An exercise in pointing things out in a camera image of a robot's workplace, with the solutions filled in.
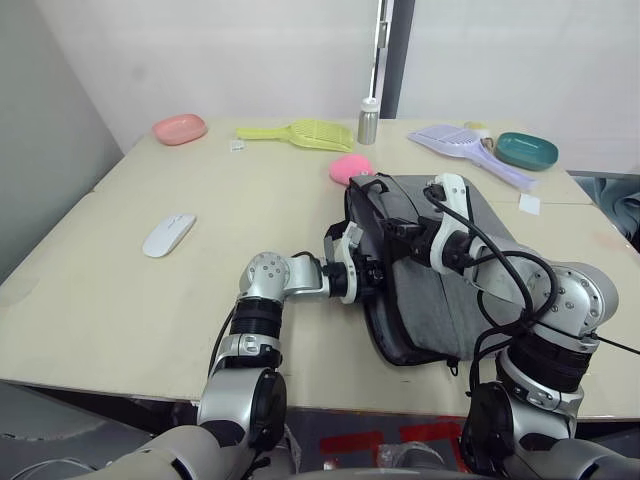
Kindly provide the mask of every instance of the red floor marking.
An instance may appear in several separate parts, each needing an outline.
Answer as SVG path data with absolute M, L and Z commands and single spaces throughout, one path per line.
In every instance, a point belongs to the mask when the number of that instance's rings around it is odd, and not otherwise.
M 462 428 L 455 422 L 429 423 L 426 425 L 412 425 L 400 427 L 402 442 L 429 442 L 431 440 L 449 440 L 456 465 L 461 472 L 468 472 L 467 466 L 460 455 L 458 437 L 462 435 Z
M 323 455 L 335 455 L 370 450 L 373 455 L 373 464 L 377 465 L 378 447 L 382 443 L 384 443 L 382 432 L 353 433 L 321 439 L 320 452 Z

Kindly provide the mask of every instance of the white wall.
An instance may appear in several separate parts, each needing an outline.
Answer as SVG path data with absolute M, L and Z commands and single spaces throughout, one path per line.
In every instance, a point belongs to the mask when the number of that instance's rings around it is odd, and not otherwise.
M 33 0 L 0 0 L 0 283 L 121 156 Z
M 575 170 L 640 173 L 638 0 L 418 0 L 399 117 L 513 119 Z
M 38 0 L 127 151 L 169 115 L 354 117 L 377 0 Z

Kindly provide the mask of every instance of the pink soap dish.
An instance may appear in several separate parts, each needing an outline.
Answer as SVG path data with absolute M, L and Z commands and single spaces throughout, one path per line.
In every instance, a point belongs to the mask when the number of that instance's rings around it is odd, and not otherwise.
M 207 133 L 207 125 L 198 115 L 185 113 L 160 120 L 151 130 L 160 143 L 181 145 Z

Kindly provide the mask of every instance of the yellow cat litter scoop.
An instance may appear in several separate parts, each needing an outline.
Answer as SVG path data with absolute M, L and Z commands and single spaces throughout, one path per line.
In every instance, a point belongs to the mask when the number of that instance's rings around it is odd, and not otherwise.
M 353 150 L 351 130 L 322 120 L 296 120 L 288 127 L 282 128 L 238 128 L 236 135 L 245 140 L 287 140 L 305 148 L 338 152 Z

